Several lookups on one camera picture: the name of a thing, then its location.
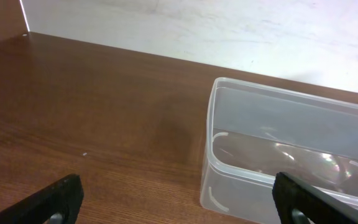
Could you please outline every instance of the dark wood surface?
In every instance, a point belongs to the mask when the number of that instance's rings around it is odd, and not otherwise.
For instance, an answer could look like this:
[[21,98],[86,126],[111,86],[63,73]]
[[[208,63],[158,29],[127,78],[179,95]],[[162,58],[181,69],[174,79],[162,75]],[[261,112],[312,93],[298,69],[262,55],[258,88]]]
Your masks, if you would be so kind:
[[26,33],[20,0],[0,0],[0,41]]
[[76,173],[77,223],[244,223],[199,203],[217,77],[358,103],[357,93],[42,34],[7,40],[0,210]]

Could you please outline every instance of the translucent storage box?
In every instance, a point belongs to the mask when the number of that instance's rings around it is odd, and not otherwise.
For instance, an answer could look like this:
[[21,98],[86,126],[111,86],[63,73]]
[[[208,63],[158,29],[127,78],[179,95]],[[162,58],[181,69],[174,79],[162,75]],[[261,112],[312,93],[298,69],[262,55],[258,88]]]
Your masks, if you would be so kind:
[[280,223],[272,197],[280,171],[358,209],[358,105],[215,80],[202,206],[259,223]]

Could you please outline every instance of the white wall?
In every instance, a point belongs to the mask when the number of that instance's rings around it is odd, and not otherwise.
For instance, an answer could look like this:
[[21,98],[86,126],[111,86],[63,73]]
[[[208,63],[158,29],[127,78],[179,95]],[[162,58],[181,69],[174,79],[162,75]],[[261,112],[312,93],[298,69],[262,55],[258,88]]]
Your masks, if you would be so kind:
[[22,1],[34,32],[358,92],[358,0]]

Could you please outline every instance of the empty container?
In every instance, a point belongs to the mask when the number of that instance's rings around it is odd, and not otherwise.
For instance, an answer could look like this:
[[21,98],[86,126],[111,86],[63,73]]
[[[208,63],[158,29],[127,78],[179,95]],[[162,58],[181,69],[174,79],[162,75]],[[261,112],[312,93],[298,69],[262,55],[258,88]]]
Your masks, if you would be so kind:
[[272,197],[280,171],[358,209],[358,105],[216,79],[208,108],[202,206],[280,223]]

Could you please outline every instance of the black object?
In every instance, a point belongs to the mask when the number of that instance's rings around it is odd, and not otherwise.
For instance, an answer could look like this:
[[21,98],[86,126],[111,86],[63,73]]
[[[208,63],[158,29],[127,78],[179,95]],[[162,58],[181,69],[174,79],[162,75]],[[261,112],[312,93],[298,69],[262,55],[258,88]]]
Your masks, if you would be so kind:
[[74,224],[84,192],[80,176],[70,174],[0,212],[0,224]]
[[273,199],[282,224],[356,223],[358,210],[342,203],[304,181],[279,172]]

